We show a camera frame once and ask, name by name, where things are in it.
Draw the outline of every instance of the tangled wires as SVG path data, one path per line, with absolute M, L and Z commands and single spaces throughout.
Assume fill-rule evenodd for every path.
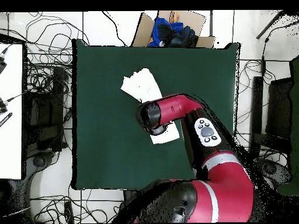
M 248 83 L 247 83 L 247 85 L 244 85 L 243 83 L 241 83 L 241 82 L 239 81 L 239 84 L 242 85 L 242 86 L 244 86 L 245 88 L 242 89 L 241 91 L 239 91 L 239 92 L 238 92 L 238 95 L 240 95 L 241 93 L 245 92 L 245 91 L 248 90 L 248 89 L 252 89 L 252 88 L 249 86 L 251 80 L 250 80 L 250 78 L 249 78 L 248 71 L 252 71 L 252 72 L 256 72 L 256 73 L 261 73 L 261 71 L 258 71 L 258 70 L 257 70 L 259 67 L 260 67 L 260 62 L 259 62 L 259 61 L 255 61 L 255 60 L 250 60 L 250 61 L 248 61 L 248 62 L 245 64 L 244 69 L 243 69 L 243 70 L 241 71 L 241 73 L 240 73 L 240 77 L 241 77 L 242 73 L 244 72 L 245 75 L 246 75 L 246 77 L 247 77 L 247 79 L 248 79 Z M 275 77 L 275 75 L 274 75 L 272 72 L 266 70 L 266 73 L 264 74 L 264 77 L 263 77 L 263 81 L 264 81 L 265 84 L 267 84 L 267 85 L 269 86 L 270 84 L 268 84 L 268 83 L 265 81 L 265 79 L 267 79 L 267 80 L 272 80 L 272 79 L 276 80 L 276 77 Z M 254 109 L 254 107 L 255 107 L 255 106 L 252 106 L 252 108 L 251 108 L 250 111 L 248 111 L 247 113 L 245 113 L 245 114 L 239 116 L 239 117 L 237 118 L 237 124 L 241 124 L 241 123 L 243 123 L 244 121 L 246 121 L 246 120 L 249 118 L 250 113 L 252 112 L 252 109 Z M 244 116 L 246 116 L 245 119 L 243 119 L 242 121 L 238 121 L 238 119 L 240 119 L 240 118 L 242 118 L 242 117 L 244 117 Z
M 75 205 L 76 207 L 79 207 L 81 210 L 80 214 L 73 216 L 75 224 L 82 223 L 82 221 L 88 217 L 90 217 L 95 223 L 110 223 L 117 215 L 117 213 L 118 213 L 117 209 L 119 209 L 122 204 L 121 203 L 120 206 L 113 207 L 115 215 L 113 217 L 111 217 L 110 219 L 108 219 L 107 213 L 102 209 L 94 209 L 94 210 L 90 211 L 87 206 L 88 201 L 86 201 L 86 206 L 82 206 L 82 205 L 78 204 L 78 202 L 72 200 L 69 196 L 56 195 L 53 197 L 61 197 L 61 198 L 50 200 L 49 203 L 46 206 L 44 206 L 39 213 L 37 213 L 35 215 L 35 217 L 33 219 L 34 223 L 48 223 L 48 224 L 49 223 L 51 223 L 51 224 L 66 224 L 66 223 L 68 223 L 70 220 L 70 216 L 72 214 L 69 212 L 68 208 L 63 207 L 63 205 L 67 201 L 71 201 L 71 203 L 73 205 Z M 31 200 L 42 200 L 45 198 L 48 198 L 48 197 L 34 198 Z M 93 213 L 95 213 L 95 212 L 102 213 L 105 217 L 104 221 L 99 222 L 93 215 Z M 42 220 L 42 217 L 41 217 L 42 215 L 48 216 L 49 220 Z

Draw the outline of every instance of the black device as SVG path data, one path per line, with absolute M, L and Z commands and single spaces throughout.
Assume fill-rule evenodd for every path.
M 291 78 L 271 81 L 269 86 L 269 102 L 266 133 L 281 138 L 289 138 L 291 134 L 291 100 L 290 91 L 294 86 Z
M 67 74 L 63 68 L 53 69 L 52 92 L 44 94 L 29 92 L 24 94 L 25 114 L 30 116 L 27 126 L 27 145 L 37 144 L 39 151 L 51 148 L 53 152 L 61 152 L 66 148 L 63 138 L 63 107 L 64 107 L 64 80 Z
M 6 104 L 0 98 L 0 115 L 7 112 Z
M 288 168 L 277 162 L 268 159 L 256 159 L 255 164 L 263 176 L 271 180 L 274 190 L 279 185 L 289 183 L 292 180 L 292 175 Z
M 6 66 L 7 66 L 7 64 L 6 64 L 6 62 L 4 62 L 4 57 L 0 57 L 0 74 L 5 69 Z

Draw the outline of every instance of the gray floor grout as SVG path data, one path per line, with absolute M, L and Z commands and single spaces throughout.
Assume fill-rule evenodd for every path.
M 231 37 L 231 42 L 234 42 L 234 27 L 235 27 L 235 10 L 234 13 L 232 14 L 232 37 Z
M 84 40 L 84 12 L 82 12 L 82 40 Z
M 240 58 L 239 59 L 240 61 L 261 61 L 261 59 L 243 59 L 243 58 Z M 266 62 L 290 62 L 289 60 L 266 60 Z
M 30 199 L 31 201 L 63 201 L 61 199 L 51 199 L 51 198 L 41 198 L 41 199 Z M 123 202 L 123 200 L 96 200 L 96 199 L 72 199 L 74 202 L 81 202 L 81 201 L 90 201 L 90 202 Z
M 7 14 L 7 35 L 9 36 L 9 13 Z

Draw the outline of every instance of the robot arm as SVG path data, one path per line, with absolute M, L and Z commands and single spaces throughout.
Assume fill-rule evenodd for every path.
M 222 133 L 204 104 L 188 95 L 176 94 L 145 102 L 137 110 L 138 122 L 151 135 L 163 133 L 171 121 L 178 119 L 197 180 L 155 183 L 123 208 L 113 222 L 128 220 L 130 209 L 135 207 L 137 211 L 136 205 L 142 207 L 145 201 L 135 222 L 248 221 L 254 185 L 229 144 L 232 137 Z

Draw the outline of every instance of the dark green table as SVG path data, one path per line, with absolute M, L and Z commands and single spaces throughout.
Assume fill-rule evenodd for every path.
M 157 179 L 194 178 L 179 122 L 179 139 L 153 145 L 135 119 L 138 101 L 120 90 L 124 76 L 143 68 L 153 74 L 163 96 L 196 94 L 232 132 L 238 44 L 223 50 L 86 47 L 77 40 L 73 48 L 77 189 L 135 190 Z

